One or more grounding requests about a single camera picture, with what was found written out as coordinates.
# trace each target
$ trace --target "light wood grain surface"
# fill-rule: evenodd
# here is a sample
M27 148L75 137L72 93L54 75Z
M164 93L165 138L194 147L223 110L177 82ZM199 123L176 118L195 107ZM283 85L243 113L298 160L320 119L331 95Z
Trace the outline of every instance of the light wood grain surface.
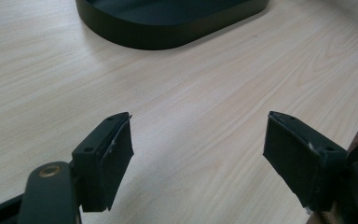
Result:
M135 156L111 212L84 223L305 223L262 157L267 114L347 148L358 130L358 0L271 0L178 49L110 43L74 0L0 0L0 202L30 172L70 161L129 111Z

